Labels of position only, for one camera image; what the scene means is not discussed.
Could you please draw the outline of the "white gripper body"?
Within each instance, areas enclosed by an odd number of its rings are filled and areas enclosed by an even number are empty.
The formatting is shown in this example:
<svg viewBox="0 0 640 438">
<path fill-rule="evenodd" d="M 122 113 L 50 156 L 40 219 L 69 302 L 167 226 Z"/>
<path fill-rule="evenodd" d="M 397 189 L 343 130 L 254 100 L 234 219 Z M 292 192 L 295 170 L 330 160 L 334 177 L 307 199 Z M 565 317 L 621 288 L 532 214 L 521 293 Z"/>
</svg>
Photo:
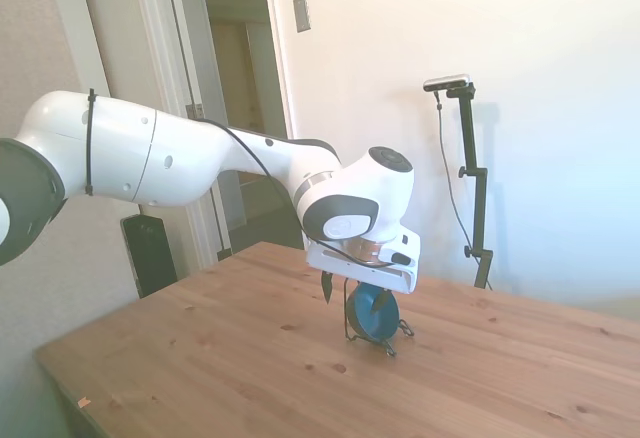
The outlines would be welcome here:
<svg viewBox="0 0 640 438">
<path fill-rule="evenodd" d="M 404 294 L 416 287 L 418 262 L 419 236 L 406 227 L 386 242 L 362 237 L 312 241 L 307 251 L 313 268 Z"/>
</svg>

